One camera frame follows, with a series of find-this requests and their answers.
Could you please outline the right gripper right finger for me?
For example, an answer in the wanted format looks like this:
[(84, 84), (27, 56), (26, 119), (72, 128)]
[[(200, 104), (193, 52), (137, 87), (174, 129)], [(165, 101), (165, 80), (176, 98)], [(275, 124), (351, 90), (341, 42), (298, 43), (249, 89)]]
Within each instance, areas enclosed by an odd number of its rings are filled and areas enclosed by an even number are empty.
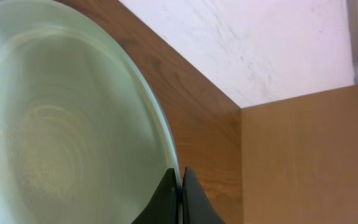
[(225, 224), (206, 196), (193, 169), (186, 167), (182, 184), (183, 224)]

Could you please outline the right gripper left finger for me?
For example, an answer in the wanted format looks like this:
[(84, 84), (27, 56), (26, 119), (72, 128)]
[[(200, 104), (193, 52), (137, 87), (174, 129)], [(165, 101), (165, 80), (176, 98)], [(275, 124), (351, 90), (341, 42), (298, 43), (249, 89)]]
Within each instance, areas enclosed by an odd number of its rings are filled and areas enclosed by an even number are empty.
[(174, 168), (164, 173), (152, 198), (132, 224), (177, 224), (178, 186)]

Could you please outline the light blue plate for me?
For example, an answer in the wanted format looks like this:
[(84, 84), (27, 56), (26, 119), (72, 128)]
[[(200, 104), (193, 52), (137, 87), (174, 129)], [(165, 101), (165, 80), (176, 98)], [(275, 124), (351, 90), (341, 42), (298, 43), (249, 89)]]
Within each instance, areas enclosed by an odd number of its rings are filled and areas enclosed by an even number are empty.
[(135, 63), (55, 1), (0, 1), (0, 223), (131, 223), (177, 155)]

